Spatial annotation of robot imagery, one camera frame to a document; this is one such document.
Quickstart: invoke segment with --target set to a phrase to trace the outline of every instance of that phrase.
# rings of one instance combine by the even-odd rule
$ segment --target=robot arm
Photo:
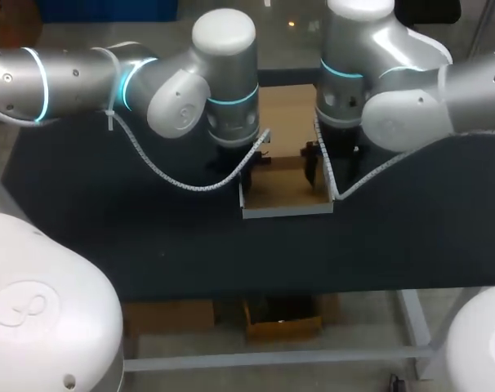
[[[386,75],[363,109],[362,128],[373,143],[397,152],[495,129],[495,54]]]
[[[368,91],[385,75],[453,62],[441,43],[400,24],[394,8],[395,0],[328,0],[316,100],[320,122],[357,127]]]
[[[85,51],[0,51],[1,119],[40,125],[109,103],[138,113],[160,136],[191,131],[207,111],[217,144],[248,145],[258,134],[256,33],[240,11],[202,16],[193,44],[159,59],[136,42]]]

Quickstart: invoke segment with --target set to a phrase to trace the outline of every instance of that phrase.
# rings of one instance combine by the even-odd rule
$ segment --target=cardboard box
[[[212,301],[168,301],[123,304],[129,337],[174,332],[200,332],[215,326]]]
[[[243,302],[246,338],[251,343],[303,341],[322,331],[322,317],[314,298],[283,297],[273,305],[263,303],[266,306],[261,310],[260,306],[251,307],[250,301]]]
[[[323,294],[316,297],[317,309],[325,325],[337,324],[342,321],[340,297],[338,294]]]
[[[33,47],[42,31],[33,0],[0,0],[0,48]]]
[[[301,157],[301,149],[318,139],[315,97],[313,85],[260,89],[261,127],[271,129],[271,142],[261,151],[271,164],[255,166],[250,190],[240,190],[244,219],[332,213],[331,185],[325,180],[328,157],[318,157],[314,186],[305,177]]]

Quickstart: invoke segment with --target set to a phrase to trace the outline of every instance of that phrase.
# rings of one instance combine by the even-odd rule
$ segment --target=black table
[[[202,124],[164,140],[125,119],[167,174],[220,179],[204,169],[216,149]],[[234,185],[176,189],[106,124],[88,114],[22,131],[3,182],[36,226],[99,266],[122,301],[495,284],[495,136],[442,140],[331,215],[242,220]],[[385,159],[372,151],[362,175]]]

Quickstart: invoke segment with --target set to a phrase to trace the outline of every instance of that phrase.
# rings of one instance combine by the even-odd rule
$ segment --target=blue container
[[[44,23],[168,22],[177,0],[36,0]]]

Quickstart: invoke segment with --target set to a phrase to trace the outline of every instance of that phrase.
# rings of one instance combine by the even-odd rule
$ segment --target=gray floor
[[[324,0],[181,0],[181,21],[170,24],[50,24],[45,26],[43,47],[94,47],[121,41],[140,41],[160,56],[183,50],[189,40],[193,20],[217,7],[237,7],[246,11],[257,26],[259,66],[261,68],[316,67],[319,62],[319,24]],[[453,26],[421,26],[420,30],[448,46],[455,59],[463,59],[475,23],[484,4],[480,0],[463,0],[463,17]],[[294,28],[288,21],[296,23]],[[489,28],[482,51],[495,49],[495,18]],[[18,130],[0,126],[0,175],[9,158]],[[457,290],[420,291],[422,304],[431,329],[456,297]],[[299,346],[264,347],[270,349],[390,347],[406,344],[406,333],[398,314],[395,296],[390,292],[351,293],[341,296],[344,319],[327,328],[315,341]],[[143,336],[140,356],[218,354],[245,350],[243,334],[221,327],[206,334],[177,336]],[[448,382],[413,381],[409,361],[392,363],[352,363],[338,365],[301,365],[283,367],[246,367],[140,374],[132,378],[127,392],[190,390],[329,390],[344,392],[385,391],[389,374],[396,372],[410,380],[411,391],[451,391]]]
[[[435,330],[459,291],[420,290],[431,330]],[[247,345],[242,331],[219,327],[213,332],[143,336],[140,357],[230,354],[267,350],[385,348],[408,344],[406,329],[393,292],[341,295],[343,319],[322,336],[300,344]],[[412,361],[241,367],[166,373],[141,373],[129,380],[127,392],[156,390],[214,391],[344,391],[386,392],[391,373],[408,380],[412,392],[451,392],[445,371],[436,381],[414,381]]]

